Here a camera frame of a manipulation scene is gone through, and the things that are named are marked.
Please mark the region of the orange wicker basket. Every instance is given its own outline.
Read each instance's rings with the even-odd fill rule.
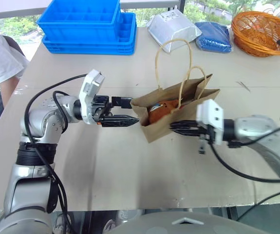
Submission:
[[[246,53],[280,55],[280,18],[257,11],[241,12],[234,17],[232,29],[235,44]]]

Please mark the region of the blue bag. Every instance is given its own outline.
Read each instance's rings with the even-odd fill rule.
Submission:
[[[198,22],[195,25],[202,31],[196,38],[196,44],[201,50],[220,53],[232,51],[226,26],[214,22]]]

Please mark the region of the brown paper bag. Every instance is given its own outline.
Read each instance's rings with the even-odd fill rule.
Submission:
[[[182,83],[178,83],[176,85],[168,87],[167,89],[162,89],[160,86],[157,68],[159,53],[165,45],[177,40],[184,41],[188,45],[190,59],[189,70],[186,74],[186,77],[184,77]],[[206,76],[204,71],[200,67],[192,67],[191,65],[192,50],[190,44],[186,40],[169,40],[159,48],[155,57],[155,75],[158,84],[158,89],[142,97],[134,98],[131,101],[132,109],[138,115],[142,131],[149,143],[171,133],[169,125],[172,122],[185,119],[195,120],[197,105],[202,103],[204,100],[214,99],[219,93],[219,89],[205,89],[206,85],[212,77],[212,74]],[[194,68],[200,69],[204,77],[201,79],[190,80],[189,75],[191,70]],[[163,116],[157,122],[149,124],[149,113],[147,108],[153,106],[159,101],[174,99],[179,99],[178,107],[174,109],[170,114]]]

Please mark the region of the white plastic bag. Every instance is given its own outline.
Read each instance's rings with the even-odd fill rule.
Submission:
[[[178,38],[191,42],[202,34],[199,28],[178,9],[166,11],[155,16],[149,23],[148,30],[159,45],[162,45],[168,40]],[[185,43],[182,41],[175,41],[168,44],[163,49],[170,53],[170,51],[182,45],[185,45]]]

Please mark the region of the blue plastic crate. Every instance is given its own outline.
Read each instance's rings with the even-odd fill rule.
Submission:
[[[54,54],[132,55],[136,39],[135,13],[121,13],[121,19],[122,23],[118,26],[118,41],[102,42],[87,40],[85,43],[78,43],[76,41],[60,42],[44,36],[42,42]]]
[[[120,14],[119,0],[53,0],[37,23],[58,41],[112,41]]]

